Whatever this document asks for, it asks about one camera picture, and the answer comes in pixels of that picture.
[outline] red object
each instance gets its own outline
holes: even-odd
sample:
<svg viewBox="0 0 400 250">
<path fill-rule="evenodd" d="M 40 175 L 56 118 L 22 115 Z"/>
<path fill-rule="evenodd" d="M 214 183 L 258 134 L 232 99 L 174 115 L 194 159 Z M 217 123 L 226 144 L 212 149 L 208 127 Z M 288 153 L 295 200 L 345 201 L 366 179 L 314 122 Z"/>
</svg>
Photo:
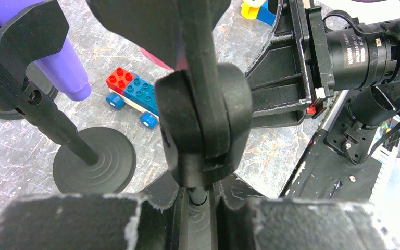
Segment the red object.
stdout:
<svg viewBox="0 0 400 250">
<path fill-rule="evenodd" d="M 108 88 L 123 95 L 123 90 L 128 86 L 132 79 L 134 79 L 134 77 L 134 74 L 119 67 L 107 77 L 106 84 L 108 85 Z"/>
<path fill-rule="evenodd" d="M 134 78 L 134 77 L 133 77 L 133 75 L 132 75 L 131 73 L 126 73 L 126 74 L 125 74 L 125 79 L 126 79 L 127 81 L 132 81 L 133 78 Z"/>
<path fill-rule="evenodd" d="M 308 114 L 315 114 L 317 112 L 317 109 L 315 107 L 307 107 L 306 112 Z"/>
</svg>

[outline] black stand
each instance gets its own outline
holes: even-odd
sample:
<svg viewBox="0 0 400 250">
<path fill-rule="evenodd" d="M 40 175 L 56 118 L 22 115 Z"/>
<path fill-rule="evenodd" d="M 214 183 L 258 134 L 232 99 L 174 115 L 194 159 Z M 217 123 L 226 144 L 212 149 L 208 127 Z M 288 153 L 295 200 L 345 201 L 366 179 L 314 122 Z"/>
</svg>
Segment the black stand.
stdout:
<svg viewBox="0 0 400 250">
<path fill-rule="evenodd" d="M 53 163 L 57 188 L 62 193 L 119 193 L 125 189 L 135 170 L 135 151 L 128 138 L 104 127 L 84 129 L 78 136 L 94 150 L 98 161 L 88 165 L 67 145 L 61 146 Z"/>
</svg>

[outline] purple cylinder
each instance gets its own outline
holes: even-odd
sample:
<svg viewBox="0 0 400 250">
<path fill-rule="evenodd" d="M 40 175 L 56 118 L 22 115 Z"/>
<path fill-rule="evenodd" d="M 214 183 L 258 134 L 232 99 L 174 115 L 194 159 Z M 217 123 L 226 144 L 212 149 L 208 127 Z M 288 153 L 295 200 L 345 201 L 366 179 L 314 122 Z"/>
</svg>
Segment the purple cylinder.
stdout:
<svg viewBox="0 0 400 250">
<path fill-rule="evenodd" d="M 26 7 L 42 0 L 0 0 L 0 25 L 4 25 Z M 88 75 L 68 38 L 59 53 L 34 62 L 59 91 L 73 101 L 82 101 L 91 94 Z"/>
</svg>

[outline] gray marble surface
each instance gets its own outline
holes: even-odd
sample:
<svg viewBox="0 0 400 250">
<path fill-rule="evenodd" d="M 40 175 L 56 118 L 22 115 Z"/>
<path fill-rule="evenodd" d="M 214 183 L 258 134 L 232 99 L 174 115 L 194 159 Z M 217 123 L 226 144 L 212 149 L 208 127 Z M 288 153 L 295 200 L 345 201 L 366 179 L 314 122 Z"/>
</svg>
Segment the gray marble surface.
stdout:
<svg viewBox="0 0 400 250">
<path fill-rule="evenodd" d="M 70 101 L 60 94 L 56 103 L 80 130 L 105 126 L 131 140 L 137 167 L 124 192 L 138 192 L 167 169 L 160 132 L 140 125 L 140 113 L 132 108 L 113 110 L 105 102 L 105 78 L 118 66 L 149 82 L 169 71 L 148 61 L 133 43 L 103 28 L 84 0 L 59 2 L 70 23 L 68 37 L 88 72 L 93 93 L 82 102 Z M 240 0 L 232 1 L 214 30 L 214 38 L 219 61 L 236 64 L 245 71 L 264 45 L 271 27 L 244 19 L 240 4 Z M 319 122 L 306 120 L 296 127 L 252 130 L 238 175 L 264 195 L 277 197 Z M 17 196 L 59 192 L 52 176 L 58 148 L 26 121 L 0 120 L 0 212 Z"/>
</svg>

